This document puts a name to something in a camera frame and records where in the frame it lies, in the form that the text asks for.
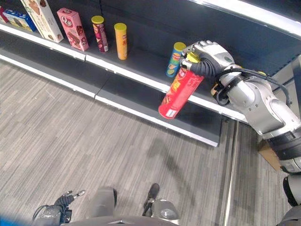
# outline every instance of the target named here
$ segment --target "cardboard box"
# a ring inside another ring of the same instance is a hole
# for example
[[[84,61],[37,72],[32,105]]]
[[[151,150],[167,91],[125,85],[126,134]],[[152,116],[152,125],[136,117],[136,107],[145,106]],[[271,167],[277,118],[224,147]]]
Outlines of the cardboard box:
[[[8,19],[3,15],[4,8],[0,6],[0,22],[7,23]]]
[[[47,0],[21,0],[21,2],[43,38],[55,42],[63,40]]]
[[[34,32],[37,29],[27,14],[19,13],[11,9],[6,9],[3,12],[3,15],[9,20],[12,25],[16,27],[21,27],[31,32]]]
[[[79,13],[67,8],[61,8],[57,14],[71,46],[82,51],[88,49],[89,45],[80,21]]]
[[[280,170],[280,163],[278,157],[275,154],[275,152],[271,149],[269,144],[263,140],[260,142],[259,148],[259,153],[271,165],[271,167],[273,167],[276,171]]]

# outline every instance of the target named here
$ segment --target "blue pringles can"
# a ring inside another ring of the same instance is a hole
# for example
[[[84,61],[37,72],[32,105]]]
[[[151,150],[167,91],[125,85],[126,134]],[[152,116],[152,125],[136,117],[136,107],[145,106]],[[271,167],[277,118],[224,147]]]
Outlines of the blue pringles can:
[[[186,45],[183,42],[176,42],[174,44],[174,50],[170,57],[168,67],[166,70],[166,75],[168,77],[173,78],[175,75],[177,75],[177,72],[180,67],[181,53],[184,48],[186,48]]]

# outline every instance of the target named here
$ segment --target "gray carpet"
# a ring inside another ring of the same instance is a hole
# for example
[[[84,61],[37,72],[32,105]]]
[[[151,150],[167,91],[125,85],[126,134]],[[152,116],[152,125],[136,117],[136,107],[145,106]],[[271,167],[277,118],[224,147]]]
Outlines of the gray carpet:
[[[99,186],[119,192],[117,214],[141,215],[152,183],[174,203],[181,225],[222,224],[233,121],[213,148],[0,62],[0,213],[30,219],[67,190],[83,219]],[[275,172],[240,126],[229,225],[275,225],[289,209]]]

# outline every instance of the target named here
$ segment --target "blue snack box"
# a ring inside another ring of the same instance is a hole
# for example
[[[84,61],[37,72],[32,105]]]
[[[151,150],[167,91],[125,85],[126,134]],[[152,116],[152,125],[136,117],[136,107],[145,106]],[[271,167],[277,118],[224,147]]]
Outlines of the blue snack box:
[[[10,23],[16,27],[22,27],[28,31],[34,32],[37,30],[32,19],[28,14],[19,13],[17,11],[6,9],[3,13]]]

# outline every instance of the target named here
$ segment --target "yellow can lid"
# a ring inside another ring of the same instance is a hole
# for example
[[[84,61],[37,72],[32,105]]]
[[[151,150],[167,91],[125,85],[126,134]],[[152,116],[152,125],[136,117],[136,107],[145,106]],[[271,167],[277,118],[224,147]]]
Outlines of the yellow can lid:
[[[194,53],[188,53],[186,56],[186,59],[188,59],[190,62],[193,62],[193,63],[201,62],[199,57],[197,55],[195,55]]]
[[[117,23],[114,25],[114,29],[118,31],[125,31],[127,26],[124,23]]]
[[[183,42],[178,41],[174,44],[174,49],[177,51],[182,51],[184,48],[186,48],[186,45]]]
[[[102,24],[104,22],[104,18],[102,16],[94,16],[91,18],[91,21],[94,24]]]

